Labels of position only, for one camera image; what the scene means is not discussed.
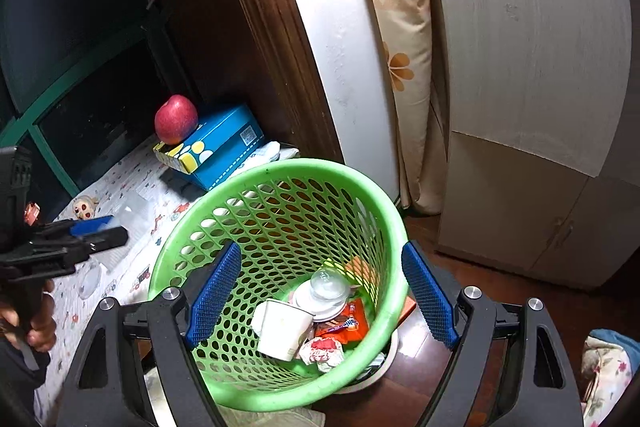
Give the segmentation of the left hand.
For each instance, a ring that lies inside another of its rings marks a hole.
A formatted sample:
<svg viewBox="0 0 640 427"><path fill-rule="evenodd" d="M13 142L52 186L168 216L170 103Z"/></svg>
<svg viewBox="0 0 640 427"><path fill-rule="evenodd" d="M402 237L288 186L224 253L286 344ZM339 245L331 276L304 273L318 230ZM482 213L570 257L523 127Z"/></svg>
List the left hand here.
<svg viewBox="0 0 640 427"><path fill-rule="evenodd" d="M54 282L45 280L42 286L40 308L30 319L30 329L23 329L20 314L16 312L8 298L1 296L2 320L16 329L21 329L26 343L43 353L49 352L56 341L56 323L53 318L54 299L51 296L53 289Z"/></svg>

